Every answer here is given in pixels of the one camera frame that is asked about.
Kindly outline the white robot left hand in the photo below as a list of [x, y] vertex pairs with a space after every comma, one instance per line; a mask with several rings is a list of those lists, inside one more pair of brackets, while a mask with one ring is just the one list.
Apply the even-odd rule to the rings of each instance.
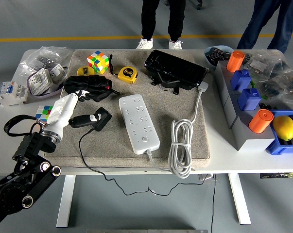
[[63, 128], [69, 124], [74, 108], [81, 97], [86, 97], [88, 91], [79, 90], [57, 100], [42, 131], [53, 143], [59, 143], [63, 138]]

